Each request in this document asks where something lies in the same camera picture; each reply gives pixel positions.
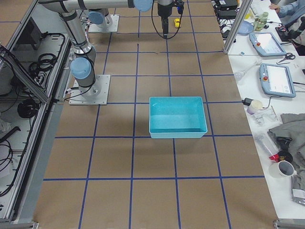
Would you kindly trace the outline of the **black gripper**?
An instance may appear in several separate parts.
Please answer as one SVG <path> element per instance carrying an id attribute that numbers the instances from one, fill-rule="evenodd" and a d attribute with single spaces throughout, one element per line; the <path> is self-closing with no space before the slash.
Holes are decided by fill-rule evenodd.
<path id="1" fill-rule="evenodd" d="M 161 17 L 163 38 L 168 36 L 168 17 L 172 14 L 172 0 L 157 0 L 158 15 Z"/>

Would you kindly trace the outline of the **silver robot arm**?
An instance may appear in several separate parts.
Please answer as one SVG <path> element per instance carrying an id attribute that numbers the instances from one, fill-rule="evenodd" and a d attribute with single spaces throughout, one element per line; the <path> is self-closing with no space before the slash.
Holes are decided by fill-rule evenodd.
<path id="1" fill-rule="evenodd" d="M 78 83 L 80 94 L 87 98 L 93 97 L 100 90 L 94 72 L 96 51 L 86 38 L 76 11 L 59 13 L 59 17 L 73 45 L 75 60 L 71 62 L 71 72 Z"/>
<path id="2" fill-rule="evenodd" d="M 95 10 L 102 8 L 136 8 L 145 12 L 153 7 L 153 0 L 40 0 L 45 8 L 57 12 L 68 13 L 73 10 Z M 159 0 L 158 15 L 161 17 L 163 37 L 168 38 L 168 17 L 172 14 L 173 0 Z"/>

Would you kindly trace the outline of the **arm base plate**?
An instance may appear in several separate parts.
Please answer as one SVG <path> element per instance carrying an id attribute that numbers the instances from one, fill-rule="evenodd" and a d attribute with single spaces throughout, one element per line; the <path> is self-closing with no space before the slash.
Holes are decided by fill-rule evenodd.
<path id="1" fill-rule="evenodd" d="M 104 16 L 100 13 L 90 12 L 88 19 L 90 21 L 89 33 L 111 33 L 118 31 L 119 25 L 118 14 L 108 14 Z"/>
<path id="2" fill-rule="evenodd" d="M 111 76 L 109 74 L 95 75 L 95 84 L 85 92 L 85 88 L 73 90 L 71 93 L 70 105 L 106 105 L 109 94 Z"/>

